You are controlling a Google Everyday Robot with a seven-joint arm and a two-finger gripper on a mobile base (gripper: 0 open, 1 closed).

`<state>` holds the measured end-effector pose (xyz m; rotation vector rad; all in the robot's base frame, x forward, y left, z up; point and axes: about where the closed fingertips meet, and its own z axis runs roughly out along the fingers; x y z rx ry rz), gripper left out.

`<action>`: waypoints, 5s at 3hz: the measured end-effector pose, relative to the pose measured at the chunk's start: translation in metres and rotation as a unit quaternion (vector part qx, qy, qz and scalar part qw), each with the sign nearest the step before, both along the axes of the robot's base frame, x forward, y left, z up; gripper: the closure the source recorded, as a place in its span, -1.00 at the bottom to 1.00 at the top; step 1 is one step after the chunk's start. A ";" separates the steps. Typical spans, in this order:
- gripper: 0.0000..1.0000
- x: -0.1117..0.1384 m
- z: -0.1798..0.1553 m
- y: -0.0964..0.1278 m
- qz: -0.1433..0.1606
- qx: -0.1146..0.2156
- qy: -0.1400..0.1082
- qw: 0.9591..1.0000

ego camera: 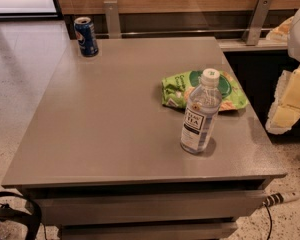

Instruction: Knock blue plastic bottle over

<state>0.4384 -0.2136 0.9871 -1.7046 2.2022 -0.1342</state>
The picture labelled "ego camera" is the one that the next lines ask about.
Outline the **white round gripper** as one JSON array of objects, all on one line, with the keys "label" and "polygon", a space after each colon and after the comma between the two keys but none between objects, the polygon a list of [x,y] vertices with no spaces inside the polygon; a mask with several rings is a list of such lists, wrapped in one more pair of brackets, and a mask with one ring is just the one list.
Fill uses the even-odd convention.
[{"label": "white round gripper", "polygon": [[[300,8],[294,17],[272,29],[266,39],[278,42],[288,39],[289,56],[300,62]],[[300,66],[293,72],[282,72],[274,98],[265,127],[269,133],[280,135],[291,130],[300,119]]]}]

